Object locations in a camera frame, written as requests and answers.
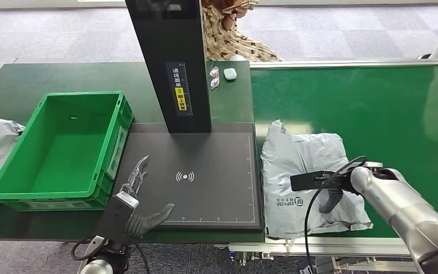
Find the crate label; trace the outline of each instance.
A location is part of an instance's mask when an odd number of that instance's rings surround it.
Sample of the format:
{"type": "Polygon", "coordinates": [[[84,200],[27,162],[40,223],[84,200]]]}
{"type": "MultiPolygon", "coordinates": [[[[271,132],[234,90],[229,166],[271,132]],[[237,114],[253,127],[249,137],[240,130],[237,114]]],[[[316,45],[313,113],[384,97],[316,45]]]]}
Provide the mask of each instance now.
{"type": "Polygon", "coordinates": [[[32,208],[63,208],[63,207],[90,207],[87,202],[25,202],[28,206],[32,208]]]}
{"type": "Polygon", "coordinates": [[[127,139],[127,131],[120,127],[118,129],[118,138],[116,139],[115,149],[113,150],[113,156],[108,165],[107,173],[112,179],[116,176],[116,171],[118,170],[118,164],[120,163],[121,153],[125,147],[125,140],[127,139]]]}
{"type": "Polygon", "coordinates": [[[166,62],[165,69],[172,89],[175,110],[178,116],[193,116],[189,83],[185,62],[166,62]]]}

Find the green table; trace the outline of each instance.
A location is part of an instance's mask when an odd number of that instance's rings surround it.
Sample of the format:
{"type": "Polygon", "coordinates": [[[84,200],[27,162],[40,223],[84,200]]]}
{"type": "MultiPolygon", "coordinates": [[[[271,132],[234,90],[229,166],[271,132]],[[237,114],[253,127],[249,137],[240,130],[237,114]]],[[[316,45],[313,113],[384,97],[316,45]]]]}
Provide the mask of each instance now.
{"type": "MultiPolygon", "coordinates": [[[[249,64],[216,62],[235,67],[238,78],[221,75],[211,91],[214,122],[252,122],[253,103],[249,64]]],[[[163,123],[145,63],[10,64],[0,69],[0,118],[26,124],[41,97],[48,92],[122,90],[133,109],[134,122],[163,123]]],[[[0,204],[0,239],[79,240],[92,235],[100,211],[17,212],[0,204]]],[[[264,241],[263,233],[152,231],[144,241],[160,243],[229,243],[264,241]]]]}
{"type": "MultiPolygon", "coordinates": [[[[349,158],[367,155],[398,169],[438,210],[438,61],[252,64],[250,82],[241,78],[248,74],[246,64],[215,64],[234,66],[240,78],[233,84],[222,79],[220,89],[210,93],[212,116],[224,121],[252,120],[252,106],[243,101],[250,96],[251,83],[258,148],[267,126],[276,119],[292,134],[337,133],[349,158]]],[[[123,90],[139,121],[163,121],[147,71],[140,63],[5,65],[0,70],[0,118],[24,123],[41,94],[83,90],[123,90]]],[[[374,229],[321,236],[340,245],[375,239],[398,243],[400,239],[386,239],[396,238],[394,231],[369,205],[366,209],[374,229]]],[[[23,224],[15,228],[17,232],[0,228],[0,239],[77,239],[78,234],[81,237],[92,231],[99,216],[99,212],[89,212],[81,215],[83,220],[68,220],[68,212],[32,214],[0,206],[0,222],[11,216],[23,224]],[[64,224],[57,228],[56,220],[64,224]]],[[[185,235],[156,231],[147,236],[149,241],[162,242],[263,241],[262,235],[220,232],[185,235]]],[[[274,249],[276,243],[268,242],[274,249]]],[[[242,251],[259,250],[253,245],[242,245],[251,247],[242,251]]]]}

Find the wireless charging symbol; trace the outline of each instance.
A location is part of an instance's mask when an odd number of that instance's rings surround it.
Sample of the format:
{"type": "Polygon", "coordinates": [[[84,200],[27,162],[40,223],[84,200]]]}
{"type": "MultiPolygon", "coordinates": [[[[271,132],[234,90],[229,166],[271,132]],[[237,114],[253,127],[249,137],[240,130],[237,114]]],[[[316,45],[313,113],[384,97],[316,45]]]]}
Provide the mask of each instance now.
{"type": "Polygon", "coordinates": [[[188,180],[189,182],[193,182],[195,178],[196,178],[196,175],[194,174],[193,171],[191,171],[189,174],[183,174],[182,172],[179,171],[175,175],[175,180],[177,182],[181,182],[183,180],[188,180]]]}

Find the green bin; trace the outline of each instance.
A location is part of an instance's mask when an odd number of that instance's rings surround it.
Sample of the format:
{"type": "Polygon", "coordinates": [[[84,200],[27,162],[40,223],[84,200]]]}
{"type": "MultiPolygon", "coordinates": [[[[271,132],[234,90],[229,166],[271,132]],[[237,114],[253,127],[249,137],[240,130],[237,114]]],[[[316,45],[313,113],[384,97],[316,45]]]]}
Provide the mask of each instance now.
{"type": "Polygon", "coordinates": [[[46,94],[0,170],[0,203],[18,211],[104,209],[132,117],[121,91],[46,94]]]}

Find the black vertical scanner tower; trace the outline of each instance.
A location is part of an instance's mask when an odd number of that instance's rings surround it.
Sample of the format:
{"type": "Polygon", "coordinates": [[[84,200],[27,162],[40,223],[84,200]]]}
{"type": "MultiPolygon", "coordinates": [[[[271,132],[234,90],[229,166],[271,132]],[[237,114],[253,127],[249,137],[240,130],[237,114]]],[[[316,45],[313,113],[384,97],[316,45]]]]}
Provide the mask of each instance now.
{"type": "Polygon", "coordinates": [[[254,124],[211,120],[200,0],[125,2],[165,124],[132,124],[117,182],[150,155],[140,213],[176,205],[159,229],[261,231],[254,124]]]}
{"type": "Polygon", "coordinates": [[[169,132],[211,132],[200,2],[126,3],[169,132]]]}

